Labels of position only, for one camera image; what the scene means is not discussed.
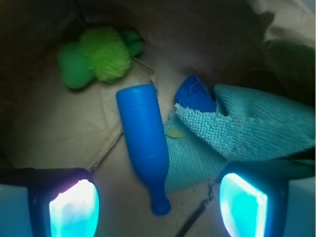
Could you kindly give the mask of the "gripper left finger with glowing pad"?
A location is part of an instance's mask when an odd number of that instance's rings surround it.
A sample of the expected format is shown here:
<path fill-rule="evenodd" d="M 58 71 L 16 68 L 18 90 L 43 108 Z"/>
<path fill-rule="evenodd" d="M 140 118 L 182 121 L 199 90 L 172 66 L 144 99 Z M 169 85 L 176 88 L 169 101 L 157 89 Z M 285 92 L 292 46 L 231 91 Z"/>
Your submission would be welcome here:
<path fill-rule="evenodd" d="M 0 171 L 2 237 L 93 237 L 98 190 L 84 168 Z"/>

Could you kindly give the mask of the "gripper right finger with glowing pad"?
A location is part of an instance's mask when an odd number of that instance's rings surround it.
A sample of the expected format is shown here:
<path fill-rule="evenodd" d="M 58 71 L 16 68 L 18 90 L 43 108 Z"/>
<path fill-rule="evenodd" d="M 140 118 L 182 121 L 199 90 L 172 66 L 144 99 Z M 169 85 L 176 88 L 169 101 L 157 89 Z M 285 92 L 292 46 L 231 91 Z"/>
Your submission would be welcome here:
<path fill-rule="evenodd" d="M 316 174 L 310 162 L 234 161 L 219 176 L 223 224 L 232 237 L 314 237 Z"/>

